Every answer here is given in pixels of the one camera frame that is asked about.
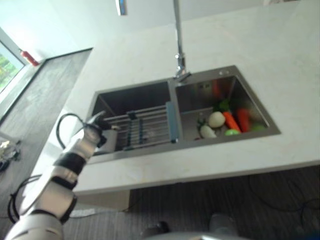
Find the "red fire extinguisher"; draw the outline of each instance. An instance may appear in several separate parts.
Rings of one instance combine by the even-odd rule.
[[[27,51],[22,51],[20,49],[20,55],[25,59],[27,60],[29,63],[32,64],[32,66],[38,66],[39,63],[27,52]]]

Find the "metal drying rack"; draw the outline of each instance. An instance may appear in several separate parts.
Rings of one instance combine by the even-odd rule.
[[[118,126],[116,151],[156,146],[178,141],[178,128],[172,102],[165,105],[128,111],[106,119]]]

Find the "white countertop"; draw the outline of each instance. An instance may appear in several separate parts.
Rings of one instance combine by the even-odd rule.
[[[255,7],[182,23],[186,66],[200,72],[236,65],[280,135],[94,163],[79,177],[78,195],[284,170],[320,163],[318,0]],[[88,116],[96,91],[172,77],[174,25],[97,43],[61,112]],[[76,120],[63,123],[65,142]],[[61,149],[55,127],[33,175]]]

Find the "white radish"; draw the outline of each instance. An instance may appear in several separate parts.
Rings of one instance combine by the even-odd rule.
[[[204,139],[214,139],[217,137],[215,132],[208,125],[203,125],[200,128],[200,134]]]
[[[219,128],[225,124],[226,118],[220,111],[211,113],[208,119],[208,124],[211,128]]]

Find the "gray carpet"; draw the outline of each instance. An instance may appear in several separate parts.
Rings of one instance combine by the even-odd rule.
[[[4,123],[3,131],[22,139],[22,155],[0,175],[0,216],[5,217],[8,195],[31,174],[42,147],[87,60],[89,51],[49,60],[19,99]],[[278,208],[297,208],[319,197],[319,166],[251,176],[252,188]],[[284,240],[319,234],[320,213],[271,209],[252,194],[248,176],[231,177],[136,189],[127,212],[105,212],[70,219],[64,226],[68,240],[136,240],[140,232],[158,221],[172,231],[206,231],[212,213],[232,216],[241,236]],[[313,202],[318,208],[319,202]],[[11,224],[0,218],[0,239]]]

